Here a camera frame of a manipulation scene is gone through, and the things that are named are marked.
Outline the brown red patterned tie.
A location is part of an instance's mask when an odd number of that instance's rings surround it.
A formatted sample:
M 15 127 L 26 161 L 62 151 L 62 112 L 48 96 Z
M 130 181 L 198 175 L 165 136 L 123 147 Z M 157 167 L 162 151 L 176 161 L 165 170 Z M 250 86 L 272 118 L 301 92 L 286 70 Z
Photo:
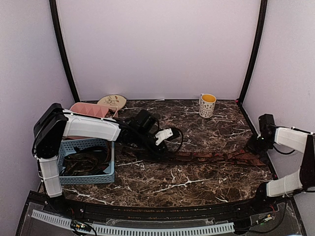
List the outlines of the brown red patterned tie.
M 165 165 L 203 165 L 232 164 L 247 166 L 264 166 L 260 156 L 247 150 L 237 150 L 230 153 L 219 152 L 177 152 L 164 157 L 157 157 L 146 150 L 123 147 L 122 155 L 135 157 L 138 160 Z

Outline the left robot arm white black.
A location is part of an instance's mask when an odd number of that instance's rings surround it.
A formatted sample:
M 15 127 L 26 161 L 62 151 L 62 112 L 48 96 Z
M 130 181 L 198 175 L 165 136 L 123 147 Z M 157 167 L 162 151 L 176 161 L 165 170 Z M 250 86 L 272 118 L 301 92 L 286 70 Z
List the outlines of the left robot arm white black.
M 32 155 L 37 160 L 39 175 L 50 206 L 58 214 L 69 211 L 69 202 L 61 196 L 63 194 L 59 168 L 59 148 L 63 138 L 88 137 L 115 142 L 131 142 L 144 147 L 156 156 L 165 152 L 164 141 L 173 136 L 171 128 L 150 132 L 155 124 L 149 113 L 144 113 L 144 120 L 120 120 L 118 118 L 97 118 L 82 115 L 64 109 L 61 104 L 52 104 L 34 126 L 34 142 Z

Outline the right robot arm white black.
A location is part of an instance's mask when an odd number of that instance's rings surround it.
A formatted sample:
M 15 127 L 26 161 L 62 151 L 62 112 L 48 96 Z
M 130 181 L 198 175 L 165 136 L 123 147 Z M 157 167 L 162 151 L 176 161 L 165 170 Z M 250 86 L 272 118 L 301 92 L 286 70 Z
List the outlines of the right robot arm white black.
M 266 125 L 258 135 L 247 142 L 247 148 L 254 154 L 263 155 L 275 150 L 281 155 L 295 152 L 303 154 L 297 171 L 277 180 L 262 183 L 251 203 L 255 213 L 262 213 L 270 205 L 270 199 L 285 197 L 300 192 L 314 192 L 315 187 L 315 134 L 296 128 Z

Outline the rolled tie in tray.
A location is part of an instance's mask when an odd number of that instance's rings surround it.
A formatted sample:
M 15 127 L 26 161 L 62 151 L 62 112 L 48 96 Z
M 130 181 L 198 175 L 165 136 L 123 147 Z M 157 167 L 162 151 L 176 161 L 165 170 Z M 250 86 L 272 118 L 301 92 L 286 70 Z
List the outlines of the rolled tie in tray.
M 117 118 L 118 117 L 117 113 L 118 112 L 116 110 L 109 109 L 105 117 L 106 118 Z

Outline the beige floral plate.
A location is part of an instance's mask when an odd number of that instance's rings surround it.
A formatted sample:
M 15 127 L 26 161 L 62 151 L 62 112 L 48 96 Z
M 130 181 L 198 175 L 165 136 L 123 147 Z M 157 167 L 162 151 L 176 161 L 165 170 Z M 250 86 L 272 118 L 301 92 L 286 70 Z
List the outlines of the beige floral plate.
M 118 110 L 126 105 L 127 99 L 118 94 L 111 94 L 101 98 L 97 105 L 117 107 Z

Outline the pink divided organizer tray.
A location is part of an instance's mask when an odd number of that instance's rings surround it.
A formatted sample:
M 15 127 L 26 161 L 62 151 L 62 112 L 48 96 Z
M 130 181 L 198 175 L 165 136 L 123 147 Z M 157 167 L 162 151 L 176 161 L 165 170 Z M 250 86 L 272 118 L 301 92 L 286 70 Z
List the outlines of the pink divided organizer tray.
M 69 110 L 64 110 L 64 115 L 68 121 L 63 137 L 99 138 L 115 141 L 121 128 L 119 128 L 115 118 L 105 117 L 109 109 L 118 111 L 117 107 L 112 106 L 75 103 Z

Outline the blue perforated plastic basket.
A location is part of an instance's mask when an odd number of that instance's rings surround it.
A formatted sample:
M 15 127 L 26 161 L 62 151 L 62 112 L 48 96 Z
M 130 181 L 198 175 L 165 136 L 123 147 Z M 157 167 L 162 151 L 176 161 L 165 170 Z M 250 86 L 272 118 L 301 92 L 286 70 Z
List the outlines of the blue perforated plastic basket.
M 103 171 L 104 174 L 91 176 L 61 176 L 61 171 L 64 169 L 64 157 L 74 153 L 74 147 L 84 149 L 97 145 L 105 146 L 105 142 L 106 140 L 96 138 L 62 141 L 58 159 L 58 168 L 60 171 L 61 183 L 63 185 L 113 183 L 115 181 L 115 144 L 113 142 L 109 142 L 111 148 L 111 162 L 109 167 L 107 167 L 105 171 Z

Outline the white mug yellow inside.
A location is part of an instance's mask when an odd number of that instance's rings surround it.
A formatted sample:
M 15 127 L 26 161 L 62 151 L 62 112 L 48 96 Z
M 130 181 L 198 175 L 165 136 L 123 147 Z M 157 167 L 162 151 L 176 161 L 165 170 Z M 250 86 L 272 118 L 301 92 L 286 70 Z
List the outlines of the white mug yellow inside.
M 199 115 L 203 118 L 211 118 L 214 113 L 216 101 L 215 96 L 202 93 L 199 98 Z

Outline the black front rail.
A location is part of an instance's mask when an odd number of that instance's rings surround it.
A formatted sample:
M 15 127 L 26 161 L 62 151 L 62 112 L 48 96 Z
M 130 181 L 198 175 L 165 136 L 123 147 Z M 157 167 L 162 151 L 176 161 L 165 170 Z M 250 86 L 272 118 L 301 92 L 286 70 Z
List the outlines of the black front rail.
M 94 204 L 70 199 L 66 201 L 74 210 L 74 218 L 87 222 L 104 222 L 110 218 L 148 221 L 214 218 L 216 221 L 240 221 L 259 214 L 253 210 L 249 201 L 189 207 L 127 207 Z

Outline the right black frame post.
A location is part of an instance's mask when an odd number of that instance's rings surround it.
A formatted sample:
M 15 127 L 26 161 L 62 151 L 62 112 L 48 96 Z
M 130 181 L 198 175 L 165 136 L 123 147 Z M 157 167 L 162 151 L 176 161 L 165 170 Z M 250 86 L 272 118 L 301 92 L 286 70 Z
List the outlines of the right black frame post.
M 243 105 L 250 82 L 251 82 L 251 78 L 254 71 L 254 67 L 255 67 L 255 63 L 258 56 L 259 47 L 260 47 L 260 42 L 262 38 L 265 17 L 266 17 L 266 12 L 267 12 L 267 5 L 268 5 L 268 0 L 260 1 L 260 8 L 259 8 L 257 26 L 256 26 L 256 31 L 255 31 L 255 36 L 254 36 L 254 41 L 253 41 L 253 46 L 252 46 L 252 52 L 251 52 L 248 68 L 246 71 L 246 75 L 244 78 L 244 82 L 242 85 L 242 89 L 238 98 L 239 106 Z

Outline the black frame post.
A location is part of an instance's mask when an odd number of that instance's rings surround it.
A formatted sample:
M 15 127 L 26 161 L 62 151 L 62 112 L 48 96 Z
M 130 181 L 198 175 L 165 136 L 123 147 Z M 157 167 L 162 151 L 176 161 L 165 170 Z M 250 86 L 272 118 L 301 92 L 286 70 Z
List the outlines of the black frame post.
M 50 5 L 50 12 L 51 12 L 51 17 L 53 21 L 53 27 L 55 31 L 55 37 L 56 37 L 60 57 L 62 60 L 63 69 L 64 69 L 67 82 L 71 91 L 71 95 L 74 102 L 80 102 L 79 94 L 78 94 L 75 81 L 71 72 L 71 68 L 70 68 L 70 64 L 68 61 L 67 52 L 66 52 L 66 48 L 65 48 L 65 44 L 63 40 L 63 34 L 62 34 L 58 8 L 57 8 L 57 1 L 49 0 L 49 5 Z
M 267 12 L 267 5 L 268 5 L 268 0 L 260 1 L 260 8 L 259 8 L 257 26 L 256 26 L 256 31 L 255 31 L 255 36 L 254 36 L 254 41 L 253 41 L 253 46 L 252 46 L 252 52 L 251 52 L 248 68 L 246 71 L 246 75 L 244 78 L 244 82 L 242 85 L 242 89 L 238 98 L 239 106 L 243 105 L 250 82 L 251 82 L 251 78 L 254 71 L 254 67 L 255 67 L 255 63 L 258 56 L 259 47 L 260 47 L 260 42 L 262 38 L 265 17 L 266 17 L 266 12 Z

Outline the left black frame post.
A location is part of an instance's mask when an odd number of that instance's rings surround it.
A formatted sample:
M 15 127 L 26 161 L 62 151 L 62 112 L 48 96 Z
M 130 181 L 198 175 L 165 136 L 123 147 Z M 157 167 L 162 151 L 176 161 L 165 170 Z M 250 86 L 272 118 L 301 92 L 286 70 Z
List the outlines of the left black frame post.
M 70 64 L 68 61 L 67 52 L 66 52 L 66 48 L 65 48 L 65 44 L 63 40 L 63 34 L 62 34 L 58 8 L 57 8 L 57 1 L 49 0 L 49 5 L 50 5 L 50 12 L 51 12 L 51 17 L 53 21 L 53 27 L 55 31 L 55 37 L 56 37 L 60 57 L 62 60 L 63 69 L 64 69 L 67 82 L 71 91 L 71 95 L 74 102 L 80 102 L 79 94 L 78 94 L 75 81 L 71 72 L 71 68 L 70 68 Z

